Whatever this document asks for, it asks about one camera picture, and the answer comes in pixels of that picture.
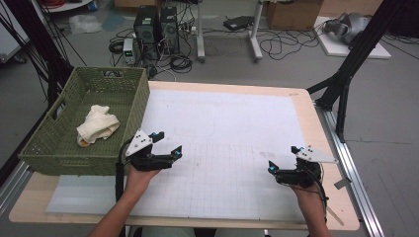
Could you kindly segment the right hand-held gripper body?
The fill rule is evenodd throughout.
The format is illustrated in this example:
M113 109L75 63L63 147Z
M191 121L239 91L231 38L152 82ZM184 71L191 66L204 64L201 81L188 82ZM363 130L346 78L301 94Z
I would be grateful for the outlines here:
M295 168L281 169L275 174L275 179L279 184L299 185L302 188L309 188L322 179L322 163L338 163L338 160L321 150L313 148L311 145L300 147L300 151L295 154Z

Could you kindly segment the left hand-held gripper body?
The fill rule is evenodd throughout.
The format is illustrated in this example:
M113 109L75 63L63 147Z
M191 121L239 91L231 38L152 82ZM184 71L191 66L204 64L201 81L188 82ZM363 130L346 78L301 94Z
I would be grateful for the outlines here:
M138 171L169 169L175 160L169 154L153 154L153 144L142 129L138 129L131 138L125 156L127 161Z

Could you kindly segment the cream egg print cloth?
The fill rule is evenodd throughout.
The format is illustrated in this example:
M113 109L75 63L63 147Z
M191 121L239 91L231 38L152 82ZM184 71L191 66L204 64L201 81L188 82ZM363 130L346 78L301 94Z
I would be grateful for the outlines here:
M82 124L76 127L77 144L87 147L97 139L108 139L121 125L108 106L93 105Z

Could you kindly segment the green woven basket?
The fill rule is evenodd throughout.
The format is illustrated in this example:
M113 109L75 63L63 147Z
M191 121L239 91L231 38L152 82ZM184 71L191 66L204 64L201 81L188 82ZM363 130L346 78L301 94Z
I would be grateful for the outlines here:
M113 176L123 143L141 127L149 93L143 68L76 67L19 158L45 175ZM121 125L81 147L76 127L95 105L108 106Z

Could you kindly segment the person's left hand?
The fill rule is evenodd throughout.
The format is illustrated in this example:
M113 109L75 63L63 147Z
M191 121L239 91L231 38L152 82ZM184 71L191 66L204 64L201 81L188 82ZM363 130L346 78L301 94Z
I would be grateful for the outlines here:
M124 195L139 199L146 191L150 181L159 173L159 170L138 171L133 166L129 167Z

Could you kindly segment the person's right hand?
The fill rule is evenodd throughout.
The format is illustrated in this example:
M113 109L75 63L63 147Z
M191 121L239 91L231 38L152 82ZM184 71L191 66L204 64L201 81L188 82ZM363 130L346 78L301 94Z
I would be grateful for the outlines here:
M324 206L322 198L316 186L302 188L297 185L291 186L296 195L298 206L304 215L323 215Z

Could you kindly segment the grey tape piece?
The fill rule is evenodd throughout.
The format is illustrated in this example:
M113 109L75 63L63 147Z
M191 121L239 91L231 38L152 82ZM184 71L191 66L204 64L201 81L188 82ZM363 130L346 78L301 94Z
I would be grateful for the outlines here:
M340 181L336 182L336 183L334 184L334 187L335 187L337 190L341 190L341 189L342 189L342 188L344 188L344 187L348 187L351 183L352 183L352 181L351 181L349 178L344 178L344 179L342 179L342 180L340 180Z

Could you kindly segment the thin wooden stick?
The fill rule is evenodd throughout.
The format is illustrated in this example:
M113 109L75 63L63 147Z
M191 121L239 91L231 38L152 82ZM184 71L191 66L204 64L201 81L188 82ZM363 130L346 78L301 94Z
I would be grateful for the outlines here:
M326 211L328 213L329 216L333 217L335 219L335 221L340 225L340 226L344 226L345 222L344 219L342 217L342 213L341 210L338 208L332 208L330 206L326 207Z

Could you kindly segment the white grid mat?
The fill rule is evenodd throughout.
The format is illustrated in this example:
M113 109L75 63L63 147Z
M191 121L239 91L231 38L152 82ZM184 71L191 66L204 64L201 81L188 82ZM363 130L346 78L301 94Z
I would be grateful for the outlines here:
M303 220L293 191L268 171L294 169L291 149L306 144L291 97L154 89L141 128L165 134L153 153L182 147L183 156L152 179L132 215Z

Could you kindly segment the large black computer tower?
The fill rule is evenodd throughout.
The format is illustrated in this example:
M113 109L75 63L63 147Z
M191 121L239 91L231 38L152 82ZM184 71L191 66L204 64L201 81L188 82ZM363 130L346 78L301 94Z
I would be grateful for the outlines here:
M141 5L133 24L141 54L150 60L158 58L157 43L161 40L159 16L156 6Z

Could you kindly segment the white floor board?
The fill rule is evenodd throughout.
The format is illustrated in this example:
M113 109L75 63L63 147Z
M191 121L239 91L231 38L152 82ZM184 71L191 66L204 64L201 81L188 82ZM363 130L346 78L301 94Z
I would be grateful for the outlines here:
M333 34L323 32L324 23L328 20L328 17L318 17L314 23L320 44L328 56L346 57L350 52L349 47ZM391 59L391 55L378 43L369 54L369 59Z

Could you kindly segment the white desk leg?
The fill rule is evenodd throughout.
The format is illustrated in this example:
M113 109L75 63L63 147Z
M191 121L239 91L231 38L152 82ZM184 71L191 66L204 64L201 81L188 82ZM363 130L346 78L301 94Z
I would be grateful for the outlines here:
M205 42L203 36L203 16L202 16L203 0L197 0L197 57L200 63L206 60Z
M253 28L251 31L248 32L250 43L254 52L254 61L258 62L263 58L262 51L260 48L260 45L257 40L257 33L259 29L259 23L262 15L263 10L263 0L257 0L256 2L256 8L255 8L255 15L254 15L254 23Z

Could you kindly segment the black metal stand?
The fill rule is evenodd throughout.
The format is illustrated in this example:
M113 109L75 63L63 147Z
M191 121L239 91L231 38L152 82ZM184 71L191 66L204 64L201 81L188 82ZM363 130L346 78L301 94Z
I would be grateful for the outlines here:
M315 105L323 111L331 112L334 103L339 101L335 133L343 143L346 142L344 135L345 120L352 79L384 36L392 22L412 1L382 0L375 14L372 16L371 21L366 26L366 29L361 33L361 36L338 70L331 77L307 89L309 94L324 89L322 96L315 101Z
M45 94L51 107L62 92L73 66L59 52L52 37L46 30L31 0L0 0L0 9L7 6L5 15L0 13L0 24L26 52L38 76L47 84ZM15 17L18 24L35 47L37 54L24 43L23 38L14 28L8 13Z

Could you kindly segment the flat black device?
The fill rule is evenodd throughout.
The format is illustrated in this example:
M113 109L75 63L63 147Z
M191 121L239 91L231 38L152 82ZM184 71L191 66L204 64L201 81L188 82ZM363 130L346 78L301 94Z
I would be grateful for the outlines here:
M254 23L254 18L251 16L240 16L232 19L228 19L223 22L223 25L231 30L231 31L238 31L242 29L247 29L248 27L252 26Z

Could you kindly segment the aluminium rail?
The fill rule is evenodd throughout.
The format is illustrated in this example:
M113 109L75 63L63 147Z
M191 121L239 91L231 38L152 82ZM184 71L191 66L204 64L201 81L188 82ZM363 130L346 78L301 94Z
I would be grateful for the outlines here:
M342 141L335 131L337 119L335 119L332 112L323 111L320 108L315 109L323 124L324 130L331 138L332 150L336 153L340 169L347 179L346 187L350 190L351 198L356 203L356 212L359 222L368 232L369 237L385 237L350 149L347 143Z
M5 213L11 202L16 198L31 177L32 172L28 164L20 161L0 187L0 217Z

